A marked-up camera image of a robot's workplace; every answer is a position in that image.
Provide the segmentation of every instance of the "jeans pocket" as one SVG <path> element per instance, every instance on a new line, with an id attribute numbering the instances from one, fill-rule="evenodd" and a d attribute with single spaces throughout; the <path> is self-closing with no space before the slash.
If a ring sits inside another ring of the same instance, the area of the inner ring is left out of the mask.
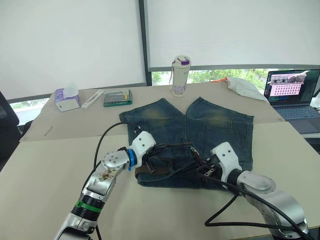
<path id="1" fill-rule="evenodd" d="M 223 142 L 229 142 L 243 169 L 252 166 L 251 144 L 247 145 L 247 130 L 207 126 L 204 144 L 204 157 L 211 156 L 210 151 Z"/>

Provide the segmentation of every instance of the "tree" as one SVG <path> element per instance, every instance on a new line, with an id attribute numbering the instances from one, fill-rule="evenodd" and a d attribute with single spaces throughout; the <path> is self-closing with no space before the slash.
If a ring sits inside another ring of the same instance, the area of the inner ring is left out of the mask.
<path id="1" fill-rule="evenodd" d="M 155 84 L 157 85 L 157 83 L 161 82 L 162 80 L 162 75 L 164 74 L 164 71 L 153 71 L 151 73 L 151 79 L 152 79 L 152 85 Z"/>
<path id="2" fill-rule="evenodd" d="M 43 99 L 36 99 L 36 100 L 30 100 L 30 101 L 15 102 L 15 103 L 11 103 L 10 106 L 13 109 L 31 107 L 31 106 L 35 106 L 35 105 L 45 104 L 48 101 L 48 99 L 49 98 L 43 98 Z"/>
<path id="3" fill-rule="evenodd" d="M 265 89 L 265 82 L 262 77 L 268 76 L 268 69 L 216 69 L 193 71 L 189 74 L 189 78 L 193 83 L 205 83 L 212 80 L 220 80 L 225 77 L 234 77 L 245 79 L 254 84 L 258 89 Z"/>

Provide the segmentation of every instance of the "laptop screen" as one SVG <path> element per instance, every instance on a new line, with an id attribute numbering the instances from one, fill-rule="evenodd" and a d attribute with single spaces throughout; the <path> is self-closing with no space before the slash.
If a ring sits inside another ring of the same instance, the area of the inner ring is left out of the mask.
<path id="1" fill-rule="evenodd" d="M 272 106 L 309 105 L 320 69 L 269 71 L 264 96 Z"/>

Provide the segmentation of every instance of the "white tabletop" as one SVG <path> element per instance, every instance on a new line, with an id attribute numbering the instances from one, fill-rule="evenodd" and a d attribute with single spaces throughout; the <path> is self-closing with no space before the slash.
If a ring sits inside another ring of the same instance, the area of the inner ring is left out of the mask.
<path id="1" fill-rule="evenodd" d="M 20 143 L 0 173 L 0 239 L 52 239 L 72 210 L 89 174 L 99 137 Z M 127 146 L 126 135 L 107 136 L 99 158 Z M 255 124 L 253 171 L 275 180 L 320 226 L 320 156 L 288 122 Z M 224 240 L 269 234 L 257 227 L 205 227 L 232 195 L 206 189 L 143 187 L 133 172 L 117 179 L 99 217 L 105 240 Z M 217 221 L 263 223 L 258 210 L 238 198 Z"/>
<path id="2" fill-rule="evenodd" d="M 267 102 L 240 96 L 228 89 L 225 82 L 188 84 L 183 97 L 173 96 L 169 86 L 130 87 L 130 89 L 133 95 L 132 105 L 103 107 L 101 97 L 88 109 L 78 108 L 65 112 L 58 110 L 54 104 L 53 94 L 21 142 L 100 136 L 109 126 L 120 121 L 120 113 L 156 102 L 161 98 L 166 98 L 182 113 L 185 113 L 188 106 L 198 97 L 202 97 L 213 104 L 254 116 L 254 124 L 284 121 Z M 96 91 L 96 89 L 79 91 L 80 103 L 84 103 Z M 119 126 L 109 134 L 127 134 L 127 127 Z"/>

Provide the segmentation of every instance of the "denim shorts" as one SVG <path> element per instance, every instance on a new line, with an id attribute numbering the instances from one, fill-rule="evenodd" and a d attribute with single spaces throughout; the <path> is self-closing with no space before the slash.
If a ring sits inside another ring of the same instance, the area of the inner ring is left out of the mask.
<path id="1" fill-rule="evenodd" d="M 229 142 L 243 170 L 252 170 L 253 116 L 248 116 L 199 97 L 182 114 L 166 99 L 123 112 L 120 120 L 139 125 L 152 134 L 157 144 L 191 142 L 201 158 L 210 157 L 210 150 Z M 128 126 L 129 143 L 136 137 L 134 127 Z M 164 188 L 222 189 L 196 173 L 198 162 L 188 146 L 170 147 L 158 157 L 149 159 L 156 168 L 168 167 L 162 158 L 172 159 L 169 172 L 162 175 L 141 172 L 140 185 Z"/>

